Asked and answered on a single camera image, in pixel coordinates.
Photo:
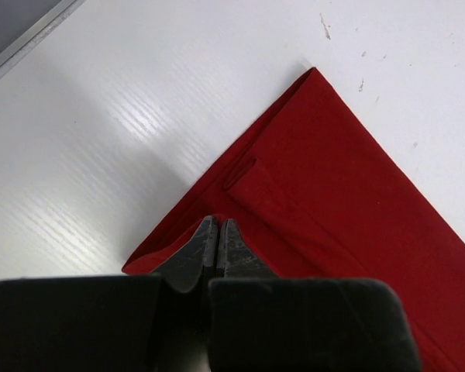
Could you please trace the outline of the dark red t-shirt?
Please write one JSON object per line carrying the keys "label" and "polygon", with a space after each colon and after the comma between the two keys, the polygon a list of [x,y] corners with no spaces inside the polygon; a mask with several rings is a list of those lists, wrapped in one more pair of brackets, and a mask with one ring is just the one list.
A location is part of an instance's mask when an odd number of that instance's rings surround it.
{"label": "dark red t-shirt", "polygon": [[315,68],[205,172],[122,267],[163,263],[207,215],[283,277],[372,277],[405,307],[426,371],[465,371],[465,243]]}

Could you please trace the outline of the aluminium table frame rail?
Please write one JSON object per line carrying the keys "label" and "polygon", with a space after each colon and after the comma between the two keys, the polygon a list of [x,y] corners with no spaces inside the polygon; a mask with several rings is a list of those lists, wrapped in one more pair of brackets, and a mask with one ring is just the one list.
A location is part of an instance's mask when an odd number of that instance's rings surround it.
{"label": "aluminium table frame rail", "polygon": [[82,1],[0,1],[0,79]]}

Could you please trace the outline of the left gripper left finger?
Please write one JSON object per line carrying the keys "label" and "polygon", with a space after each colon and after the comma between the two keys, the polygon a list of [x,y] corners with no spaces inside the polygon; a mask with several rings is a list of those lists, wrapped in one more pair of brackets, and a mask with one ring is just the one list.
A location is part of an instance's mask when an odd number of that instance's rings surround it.
{"label": "left gripper left finger", "polygon": [[0,281],[0,371],[207,371],[217,219],[136,276]]}

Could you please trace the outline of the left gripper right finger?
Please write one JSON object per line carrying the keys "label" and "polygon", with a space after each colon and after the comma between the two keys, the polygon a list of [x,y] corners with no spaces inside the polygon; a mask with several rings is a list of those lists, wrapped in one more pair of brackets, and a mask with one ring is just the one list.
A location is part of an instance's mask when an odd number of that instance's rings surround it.
{"label": "left gripper right finger", "polygon": [[222,224],[209,282],[213,371],[420,371],[399,297],[369,278],[282,279]]}

